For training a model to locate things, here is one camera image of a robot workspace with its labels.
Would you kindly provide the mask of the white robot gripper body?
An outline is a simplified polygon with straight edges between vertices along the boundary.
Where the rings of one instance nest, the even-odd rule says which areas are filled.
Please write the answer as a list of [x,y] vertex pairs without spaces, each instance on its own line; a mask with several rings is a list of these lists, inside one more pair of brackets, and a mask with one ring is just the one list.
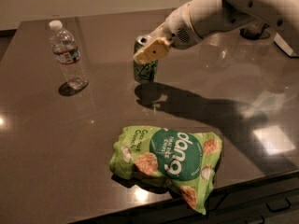
[[150,35],[164,37],[175,49],[188,49],[202,41],[193,28],[189,4],[174,10]]

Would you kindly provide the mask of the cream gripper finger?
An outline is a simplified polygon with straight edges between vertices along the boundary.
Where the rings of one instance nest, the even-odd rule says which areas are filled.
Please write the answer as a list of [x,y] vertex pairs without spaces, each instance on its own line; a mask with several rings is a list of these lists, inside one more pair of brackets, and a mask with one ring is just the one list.
[[139,64],[154,62],[167,56],[170,49],[171,43],[165,37],[156,37],[134,54],[134,61]]

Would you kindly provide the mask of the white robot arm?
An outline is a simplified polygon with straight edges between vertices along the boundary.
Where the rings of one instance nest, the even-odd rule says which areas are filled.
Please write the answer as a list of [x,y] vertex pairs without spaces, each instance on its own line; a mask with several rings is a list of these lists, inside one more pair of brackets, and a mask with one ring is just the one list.
[[276,30],[278,43],[287,54],[299,53],[299,0],[192,0],[149,34],[134,60],[141,64],[156,61],[171,48],[188,49],[210,35],[257,21]]

